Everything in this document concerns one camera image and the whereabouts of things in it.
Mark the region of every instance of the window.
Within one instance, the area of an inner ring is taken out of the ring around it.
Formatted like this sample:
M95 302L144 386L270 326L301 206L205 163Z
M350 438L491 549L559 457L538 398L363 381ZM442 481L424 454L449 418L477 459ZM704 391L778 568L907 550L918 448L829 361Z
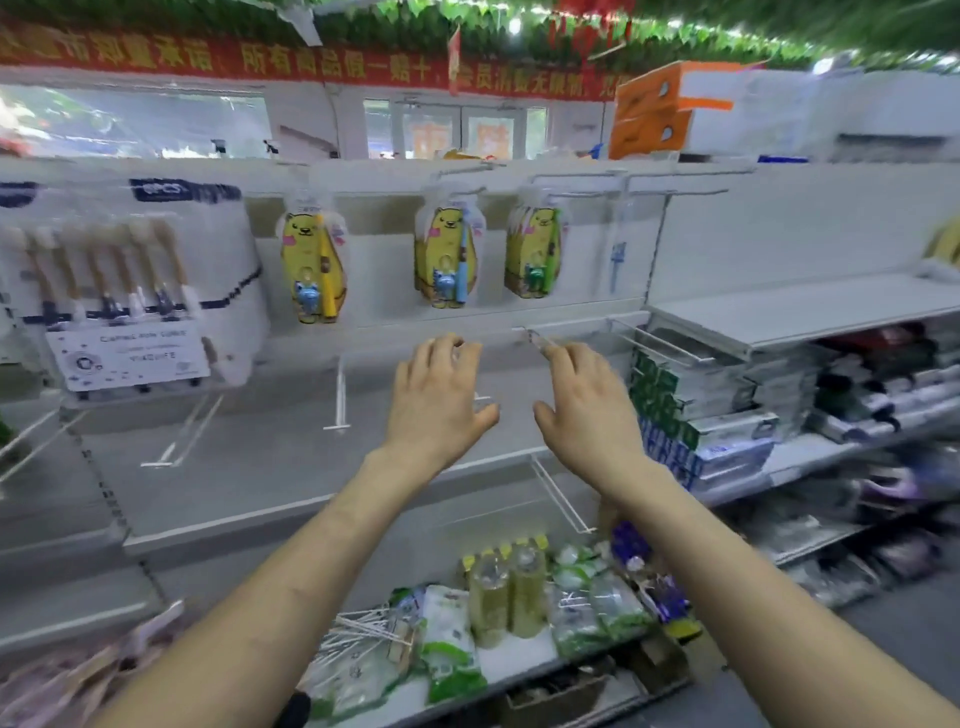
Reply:
M546 109L527 110L526 142L525 150L528 159L536 159L537 155L546 148Z
M0 136L36 157L265 158L262 96L0 85Z
M371 159L394 157L394 133L390 122L390 102L366 99L363 103L367 121L367 153Z

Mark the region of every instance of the floor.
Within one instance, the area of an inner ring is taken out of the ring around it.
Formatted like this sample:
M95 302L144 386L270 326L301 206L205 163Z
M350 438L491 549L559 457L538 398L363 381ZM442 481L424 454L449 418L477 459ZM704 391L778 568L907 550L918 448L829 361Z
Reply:
M949 569L855 604L843 617L942 695L960 705L960 544ZM754 701L732 672L694 685L612 728L766 728Z

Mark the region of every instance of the white price tag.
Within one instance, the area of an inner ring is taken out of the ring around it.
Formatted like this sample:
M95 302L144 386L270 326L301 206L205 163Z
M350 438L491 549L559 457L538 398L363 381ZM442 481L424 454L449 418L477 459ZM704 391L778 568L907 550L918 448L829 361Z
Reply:
M47 331L46 336L71 392L210 376L204 343L189 320Z

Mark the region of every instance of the glass door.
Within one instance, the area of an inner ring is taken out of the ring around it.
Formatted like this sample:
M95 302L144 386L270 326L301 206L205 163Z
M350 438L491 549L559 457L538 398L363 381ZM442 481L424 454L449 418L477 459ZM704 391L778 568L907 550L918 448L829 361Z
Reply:
M464 151L480 158L523 159L527 135L523 109L463 107Z
M437 152L460 147L460 108L396 103L394 149L406 159L432 159Z

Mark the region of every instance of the orange box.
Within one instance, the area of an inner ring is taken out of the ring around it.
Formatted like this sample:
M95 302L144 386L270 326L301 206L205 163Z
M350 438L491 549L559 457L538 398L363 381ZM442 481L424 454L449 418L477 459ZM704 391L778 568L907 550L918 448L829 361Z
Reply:
M746 66L739 63L677 61L616 88L613 121L659 109L733 108Z
M661 109L613 123L610 159L646 155L661 150L680 151L686 143L693 109Z

